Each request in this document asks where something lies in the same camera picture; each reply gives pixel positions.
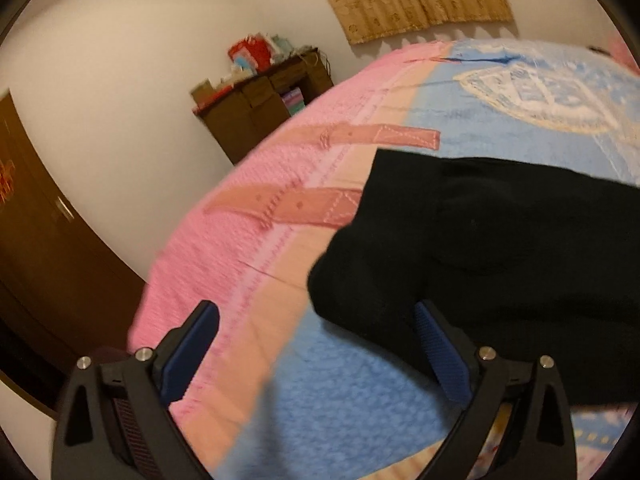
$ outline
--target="cabinet door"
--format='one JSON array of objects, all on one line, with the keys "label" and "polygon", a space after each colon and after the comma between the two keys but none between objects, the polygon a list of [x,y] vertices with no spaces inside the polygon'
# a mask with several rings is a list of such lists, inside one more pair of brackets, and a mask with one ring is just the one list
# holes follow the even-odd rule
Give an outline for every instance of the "cabinet door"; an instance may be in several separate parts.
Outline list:
[{"label": "cabinet door", "polygon": [[100,346],[126,348],[144,285],[62,195],[11,95],[0,100],[0,280],[16,300],[2,320],[64,372]]}]

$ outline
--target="blue gripper pad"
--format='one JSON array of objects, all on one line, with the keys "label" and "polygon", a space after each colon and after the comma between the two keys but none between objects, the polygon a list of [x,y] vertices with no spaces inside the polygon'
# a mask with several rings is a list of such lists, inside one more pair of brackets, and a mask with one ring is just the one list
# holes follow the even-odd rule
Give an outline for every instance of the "blue gripper pad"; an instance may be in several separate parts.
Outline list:
[{"label": "blue gripper pad", "polygon": [[184,396],[219,326],[216,304],[201,301],[180,328],[164,336],[156,348],[152,378],[165,406]]},{"label": "blue gripper pad", "polygon": [[466,408],[478,382],[476,346],[462,330],[452,327],[431,301],[416,304],[414,317],[420,345],[445,395]]}]

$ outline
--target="door handle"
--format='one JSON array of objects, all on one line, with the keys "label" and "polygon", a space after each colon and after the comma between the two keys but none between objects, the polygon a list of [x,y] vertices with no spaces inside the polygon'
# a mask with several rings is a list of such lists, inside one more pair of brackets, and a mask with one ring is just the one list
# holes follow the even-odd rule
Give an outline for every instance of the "door handle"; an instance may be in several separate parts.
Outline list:
[{"label": "door handle", "polygon": [[74,219],[74,214],[71,212],[71,209],[69,209],[66,204],[63,202],[63,200],[58,197],[56,199],[56,206],[58,206],[58,209],[60,209],[60,212],[64,215],[64,217],[71,222]]}]

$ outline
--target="wooden desk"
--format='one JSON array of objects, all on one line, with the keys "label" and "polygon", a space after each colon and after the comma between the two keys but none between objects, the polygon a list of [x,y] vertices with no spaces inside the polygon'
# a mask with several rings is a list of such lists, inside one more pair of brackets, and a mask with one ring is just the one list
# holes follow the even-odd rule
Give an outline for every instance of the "wooden desk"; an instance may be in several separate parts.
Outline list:
[{"label": "wooden desk", "polygon": [[280,94],[298,87],[309,104],[333,85],[318,50],[313,49],[236,83],[231,92],[201,105],[196,113],[237,164],[289,119]]}]

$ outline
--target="bed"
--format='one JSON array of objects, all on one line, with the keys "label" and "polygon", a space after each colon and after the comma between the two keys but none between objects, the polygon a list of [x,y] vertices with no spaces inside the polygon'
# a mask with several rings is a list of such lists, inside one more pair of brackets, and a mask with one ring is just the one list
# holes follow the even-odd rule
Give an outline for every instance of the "bed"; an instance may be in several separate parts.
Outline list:
[{"label": "bed", "polygon": [[[396,50],[283,124],[186,216],[158,254],[129,346],[155,346],[201,299],[220,307],[220,332],[171,408],[217,480],[413,480],[458,409],[437,384],[322,321],[306,292],[308,270],[357,209],[376,149],[640,184],[639,125],[640,78],[584,48],[464,40]],[[572,409],[580,480],[635,408]]]}]

